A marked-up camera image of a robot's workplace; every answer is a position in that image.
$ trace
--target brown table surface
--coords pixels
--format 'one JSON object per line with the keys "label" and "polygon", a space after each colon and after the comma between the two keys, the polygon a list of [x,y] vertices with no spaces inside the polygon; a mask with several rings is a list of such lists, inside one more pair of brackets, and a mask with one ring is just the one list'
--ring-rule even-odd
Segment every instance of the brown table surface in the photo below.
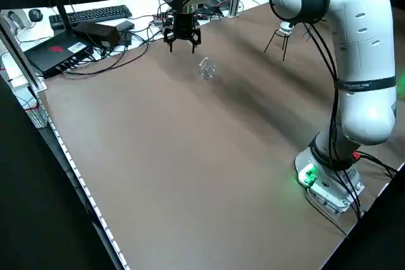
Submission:
{"label": "brown table surface", "polygon": [[[159,41],[115,71],[47,81],[49,113],[132,269],[317,269],[342,240],[293,165],[327,124],[332,81],[302,25],[285,62],[281,38],[263,52],[279,24],[264,5],[203,26],[195,54]],[[216,65],[208,82],[197,74],[205,57]],[[392,166],[405,146],[399,104],[394,136],[364,149]],[[387,178],[358,169],[367,208]],[[351,210],[338,220],[355,223]]]}

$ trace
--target white desk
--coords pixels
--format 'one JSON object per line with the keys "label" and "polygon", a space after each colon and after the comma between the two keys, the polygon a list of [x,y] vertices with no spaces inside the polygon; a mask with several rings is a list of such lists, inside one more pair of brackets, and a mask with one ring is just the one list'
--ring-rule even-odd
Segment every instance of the white desk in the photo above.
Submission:
{"label": "white desk", "polygon": [[[259,4],[267,3],[268,0],[240,0],[242,5],[242,9],[250,9]],[[140,16],[145,16],[145,15],[155,15],[158,11],[159,7],[159,0],[110,0],[110,1],[101,1],[98,3],[86,3],[86,4],[76,4],[74,5],[75,11],[83,11],[87,9],[95,9],[95,8],[103,8],[107,6],[118,6],[124,4],[128,7],[128,9],[132,12],[132,18],[137,18]],[[65,6],[66,12],[71,13],[73,10],[71,6]],[[167,10],[169,8],[169,5],[164,4],[162,5],[161,9],[163,11]],[[29,40],[37,40],[41,39],[43,37],[50,38],[54,35],[53,30],[51,29],[51,26],[49,24],[49,16],[55,15],[55,13],[58,13],[57,9],[54,8],[39,8],[44,15],[44,18],[42,21],[38,22],[35,24],[33,28],[27,28],[26,30],[23,30],[20,34],[18,34],[18,39],[22,42],[29,41]],[[138,31],[142,30],[143,28],[146,28],[151,22],[153,18],[150,16],[144,17],[144,18],[139,18],[137,20],[130,20],[134,25],[135,28],[133,31]],[[121,22],[123,22],[125,19],[117,19],[117,20],[110,20],[110,21],[105,21],[102,22],[105,25],[117,25]],[[205,23],[208,23],[209,20],[201,20],[199,23],[201,25],[204,25]],[[152,32],[155,34],[158,31],[158,28],[156,27],[151,27]],[[147,33],[146,30],[137,33],[137,35],[141,36],[143,39],[147,39]],[[161,34],[158,34],[156,36],[156,39],[162,38]],[[25,42],[22,43],[20,46],[23,49],[23,51],[26,51],[37,44],[40,44],[41,42],[45,41],[46,38],[34,41],[34,42]],[[133,49],[135,47],[138,47],[141,41],[133,37],[132,40],[132,45],[129,47],[129,49]],[[117,47],[116,51],[122,51],[123,46]],[[28,85],[28,82],[26,79],[23,77],[20,69],[17,67],[15,62],[13,61],[13,58],[11,57],[10,54],[5,54],[3,56],[3,63],[4,67],[7,70],[7,73],[9,75],[9,78],[12,79],[11,84],[14,88],[19,88],[19,87],[24,87]]]}

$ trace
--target power adapter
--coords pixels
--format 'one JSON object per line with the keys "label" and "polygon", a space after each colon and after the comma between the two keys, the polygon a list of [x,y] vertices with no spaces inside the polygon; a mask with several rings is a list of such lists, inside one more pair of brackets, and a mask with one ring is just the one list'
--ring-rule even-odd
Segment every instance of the power adapter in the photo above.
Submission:
{"label": "power adapter", "polygon": [[98,48],[114,48],[120,40],[120,34],[116,27],[100,25],[92,22],[81,22],[73,31],[75,34],[92,43]]}

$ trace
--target clear plastic object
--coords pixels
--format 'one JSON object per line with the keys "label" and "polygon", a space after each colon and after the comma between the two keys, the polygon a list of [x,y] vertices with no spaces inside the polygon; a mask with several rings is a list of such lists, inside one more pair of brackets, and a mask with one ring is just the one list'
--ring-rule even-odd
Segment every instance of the clear plastic object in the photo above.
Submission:
{"label": "clear plastic object", "polygon": [[205,80],[212,79],[215,73],[215,64],[213,64],[208,57],[205,57],[203,61],[199,64],[199,72],[200,76],[202,76]]}

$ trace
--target red logo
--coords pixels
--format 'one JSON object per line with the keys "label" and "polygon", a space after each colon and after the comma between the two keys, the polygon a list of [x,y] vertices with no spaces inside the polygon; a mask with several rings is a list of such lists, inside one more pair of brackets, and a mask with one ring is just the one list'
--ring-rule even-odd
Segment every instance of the red logo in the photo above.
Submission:
{"label": "red logo", "polygon": [[53,47],[50,47],[49,50],[51,52],[63,53],[63,49],[61,46],[53,46]]}

